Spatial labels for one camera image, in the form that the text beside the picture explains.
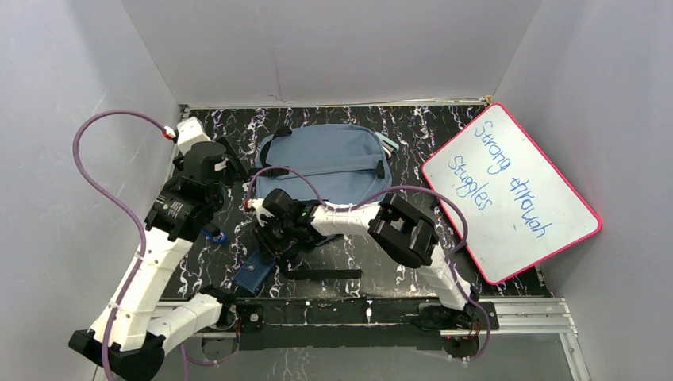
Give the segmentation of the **blue student backpack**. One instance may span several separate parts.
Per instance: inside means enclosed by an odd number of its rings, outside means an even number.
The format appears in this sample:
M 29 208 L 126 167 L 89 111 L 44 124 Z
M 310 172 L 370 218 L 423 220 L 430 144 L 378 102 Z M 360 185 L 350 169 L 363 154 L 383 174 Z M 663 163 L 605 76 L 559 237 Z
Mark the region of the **blue student backpack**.
M 325 201 L 356 204 L 392 185 L 389 156 L 377 134 L 352 124 L 281 126 L 263 138 L 253 175 L 255 198 L 275 188 L 299 200 L 315 193 L 291 167 L 315 186 Z

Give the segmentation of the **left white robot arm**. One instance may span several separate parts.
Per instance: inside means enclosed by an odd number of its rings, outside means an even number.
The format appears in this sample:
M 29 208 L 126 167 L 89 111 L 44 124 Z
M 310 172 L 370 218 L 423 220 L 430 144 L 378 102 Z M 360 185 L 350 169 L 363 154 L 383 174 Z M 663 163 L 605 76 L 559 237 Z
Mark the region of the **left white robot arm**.
M 165 356 L 194 333 L 237 323 L 235 297 L 214 286 L 203 287 L 164 317 L 152 316 L 198 237 L 221 233 L 213 219 L 225 205 L 225 188 L 248 177 L 224 137 L 192 144 L 175 166 L 177 173 L 140 224 L 139 247 L 113 297 L 90 328 L 74 331 L 68 343 L 110 380 L 151 380 Z

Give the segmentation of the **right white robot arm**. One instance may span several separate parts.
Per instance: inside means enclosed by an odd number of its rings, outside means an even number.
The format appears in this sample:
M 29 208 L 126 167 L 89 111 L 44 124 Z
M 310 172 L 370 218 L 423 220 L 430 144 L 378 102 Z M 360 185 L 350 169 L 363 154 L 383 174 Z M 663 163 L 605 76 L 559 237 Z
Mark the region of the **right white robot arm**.
M 397 194 L 357 208 L 299 201 L 274 189 L 244 206 L 256 216 L 254 234 L 263 251 L 279 260 L 292 260 L 341 236 L 370 237 L 394 262 L 416 270 L 436 293 L 436 303 L 418 307 L 418 327 L 470 329 L 478 321 L 471 286 L 441 247 L 434 222 Z

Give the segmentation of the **navy snap wallet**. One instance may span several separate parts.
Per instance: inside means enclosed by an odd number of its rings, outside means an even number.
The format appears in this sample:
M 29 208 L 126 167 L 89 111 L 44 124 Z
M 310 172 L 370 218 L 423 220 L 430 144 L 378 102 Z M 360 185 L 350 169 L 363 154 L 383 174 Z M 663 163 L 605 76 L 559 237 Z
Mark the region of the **navy snap wallet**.
M 272 255 L 255 250 L 241 264 L 233 280 L 243 290 L 258 294 L 275 267 L 276 260 Z

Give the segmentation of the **teal eraser case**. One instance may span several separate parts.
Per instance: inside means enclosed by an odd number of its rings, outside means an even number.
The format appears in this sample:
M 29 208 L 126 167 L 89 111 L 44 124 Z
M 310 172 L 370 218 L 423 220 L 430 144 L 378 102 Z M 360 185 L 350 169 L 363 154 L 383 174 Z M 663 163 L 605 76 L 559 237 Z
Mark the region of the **teal eraser case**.
M 399 150 L 398 143 L 396 143 L 395 141 L 391 140 L 389 137 L 381 133 L 376 133 L 375 135 L 378 137 L 380 144 L 382 145 L 383 150 L 386 152 L 387 156 L 392 156 L 398 152 Z

